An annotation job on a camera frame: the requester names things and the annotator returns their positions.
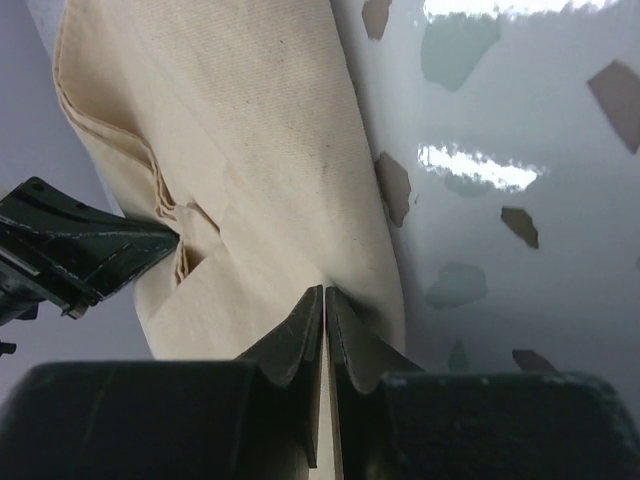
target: gray blotch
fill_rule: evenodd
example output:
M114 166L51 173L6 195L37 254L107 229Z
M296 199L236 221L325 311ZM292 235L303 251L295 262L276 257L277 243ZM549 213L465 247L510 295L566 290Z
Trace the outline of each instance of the gray blotch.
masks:
M461 340L458 340L451 349L447 364L450 372L465 373L469 371L469 359Z
M485 53L500 40L500 21L489 15L437 15L422 39L422 72L428 82L456 92Z
M640 77L614 60L587 82L609 123L629 152L640 149Z
M382 39L389 21L390 6L391 0L368 0L362 7L362 21L370 39Z
M487 275L480 267L449 262L438 271L438 279L427 289L425 301L435 310L459 307L487 296Z
M490 182L478 182L469 177L460 177L452 173L444 177L444 186L463 198L480 197L493 189Z
M383 152L375 164L380 193L389 209L389 218L400 228L404 217L409 213L409 195L411 183L409 174L388 153Z

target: black metal clamp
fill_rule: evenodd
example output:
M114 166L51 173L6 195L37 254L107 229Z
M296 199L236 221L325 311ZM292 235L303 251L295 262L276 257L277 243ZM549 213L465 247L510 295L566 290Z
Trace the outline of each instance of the black metal clamp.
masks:
M33 177L0 199L0 326L34 320L45 300L78 319L177 243L165 226L102 212ZM0 354L12 350L0 342Z
M23 285L0 291L7 311L24 300L13 315L36 297L67 313L92 305L175 245L164 228L86 212L36 181L0 202L0 272ZM20 209L37 228L15 220ZM335 478L640 478L638 434L608 384L428 374L352 307L337 288L312 287L234 361L37 367L0 414L0 478L305 479L317 463L323 338Z

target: brown fleck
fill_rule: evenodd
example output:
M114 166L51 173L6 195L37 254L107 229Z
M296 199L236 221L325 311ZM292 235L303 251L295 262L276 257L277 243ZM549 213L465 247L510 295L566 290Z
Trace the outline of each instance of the brown fleck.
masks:
M523 372L557 372L549 360L533 350L512 350L511 356Z
M531 216L522 208L502 207L500 215L502 221L515 233L523 239L531 248L538 249L538 229L533 224Z
M609 123L631 153L640 148L640 77L614 60L587 82Z
M409 213L409 194L411 194L409 174L386 152L380 154L375 169L382 199L389 209L389 218L396 227L400 228L404 217Z
M362 21L367 36L372 40L382 39L389 20L391 0L368 0L362 7Z
M451 261L438 270L438 278L425 292L424 300L434 310L445 310L477 302L488 293L484 270Z

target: fabric fold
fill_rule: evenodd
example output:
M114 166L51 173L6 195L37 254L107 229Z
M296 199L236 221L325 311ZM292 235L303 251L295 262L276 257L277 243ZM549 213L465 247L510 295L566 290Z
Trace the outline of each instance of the fabric fold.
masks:
M123 211L181 235L135 288L156 358L233 358L317 284L341 288L404 349L397 266L328 0L68 0L54 77ZM326 380L325 368L324 415ZM323 432L312 477L332 478Z

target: folded fabric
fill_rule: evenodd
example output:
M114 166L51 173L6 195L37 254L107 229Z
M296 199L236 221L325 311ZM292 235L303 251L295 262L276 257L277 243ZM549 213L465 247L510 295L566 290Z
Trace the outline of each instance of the folded fabric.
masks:
M329 0L68 0L54 76L123 211L181 235L135 288L156 358L234 358L320 283L403 350L397 266ZM322 404L328 414L326 388ZM320 435L312 478L333 478L328 419Z

